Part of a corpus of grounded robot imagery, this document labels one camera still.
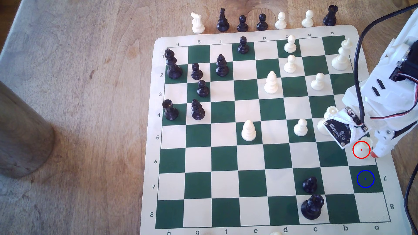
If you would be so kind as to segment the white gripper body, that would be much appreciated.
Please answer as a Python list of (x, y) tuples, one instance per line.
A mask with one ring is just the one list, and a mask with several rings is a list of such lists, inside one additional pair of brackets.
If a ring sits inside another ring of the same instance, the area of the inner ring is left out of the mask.
[(360, 88), (364, 120), (417, 120), (417, 76), (374, 75), (354, 84)]

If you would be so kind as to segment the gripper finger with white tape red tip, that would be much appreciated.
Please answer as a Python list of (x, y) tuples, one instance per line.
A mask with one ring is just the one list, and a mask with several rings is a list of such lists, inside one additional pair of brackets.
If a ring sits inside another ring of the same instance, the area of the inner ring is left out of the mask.
[(377, 143), (371, 153), (372, 157), (383, 157), (394, 149), (398, 141), (404, 136), (404, 131), (395, 130), (391, 126), (373, 126), (374, 136), (377, 138)]
[(350, 131), (351, 131), (350, 141), (358, 141), (369, 132), (369, 129), (368, 127), (365, 127), (365, 131), (364, 131), (362, 127), (350, 127)]

